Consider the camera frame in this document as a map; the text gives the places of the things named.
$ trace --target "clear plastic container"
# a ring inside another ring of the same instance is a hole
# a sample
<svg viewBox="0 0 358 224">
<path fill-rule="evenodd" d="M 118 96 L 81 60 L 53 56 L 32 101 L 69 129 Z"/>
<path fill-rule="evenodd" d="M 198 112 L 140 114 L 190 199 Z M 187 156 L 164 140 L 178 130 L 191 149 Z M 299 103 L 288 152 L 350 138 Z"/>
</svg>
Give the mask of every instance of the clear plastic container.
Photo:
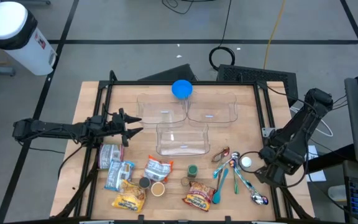
<svg viewBox="0 0 358 224">
<path fill-rule="evenodd" d="M 186 119 L 186 103 L 171 95 L 137 96 L 137 114 L 144 128 L 156 128 L 160 123 L 180 123 Z"/>
<path fill-rule="evenodd" d="M 192 124 L 229 126 L 237 120 L 237 98 L 233 93 L 193 93 L 188 99 L 187 117 Z"/>
<path fill-rule="evenodd" d="M 157 153 L 161 156 L 197 156 L 209 152 L 208 125 L 158 124 Z"/>
</svg>

